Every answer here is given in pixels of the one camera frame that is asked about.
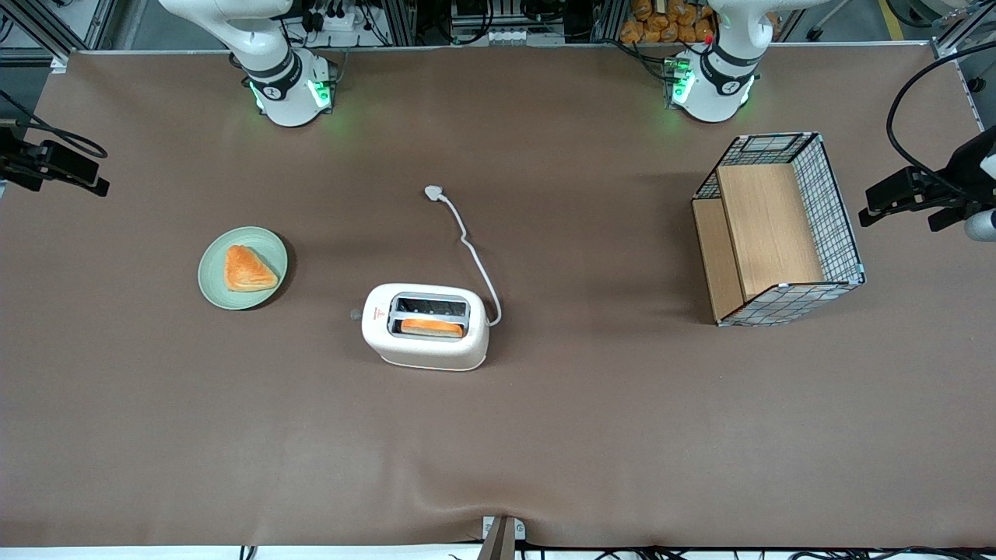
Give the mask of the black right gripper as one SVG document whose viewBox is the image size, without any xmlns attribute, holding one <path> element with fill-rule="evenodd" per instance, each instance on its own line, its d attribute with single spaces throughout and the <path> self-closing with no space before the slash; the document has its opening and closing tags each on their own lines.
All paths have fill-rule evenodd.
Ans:
<svg viewBox="0 0 996 560">
<path fill-rule="evenodd" d="M 15 134 L 13 128 L 3 125 L 1 180 L 38 192 L 45 177 L 37 170 L 43 170 L 48 180 L 74 184 L 96 196 L 109 194 L 109 181 L 100 177 L 100 164 L 96 160 L 47 139 L 40 143 L 26 142 Z"/>
</svg>

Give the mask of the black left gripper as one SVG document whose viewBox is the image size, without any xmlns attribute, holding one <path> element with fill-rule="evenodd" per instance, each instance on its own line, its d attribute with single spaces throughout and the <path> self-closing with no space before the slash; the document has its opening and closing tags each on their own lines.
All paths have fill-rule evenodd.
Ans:
<svg viewBox="0 0 996 560">
<path fill-rule="evenodd" d="M 957 188 L 961 198 L 984 207 L 994 206 L 994 142 L 995 128 L 986 128 L 954 150 L 944 166 L 944 180 L 952 189 Z M 865 189 L 864 196 L 867 207 L 858 213 L 858 222 L 868 228 L 889 215 L 943 205 L 949 201 L 949 189 L 931 175 L 908 166 Z M 968 213 L 965 205 L 943 207 L 928 217 L 929 229 L 939 233 L 964 221 Z"/>
</svg>

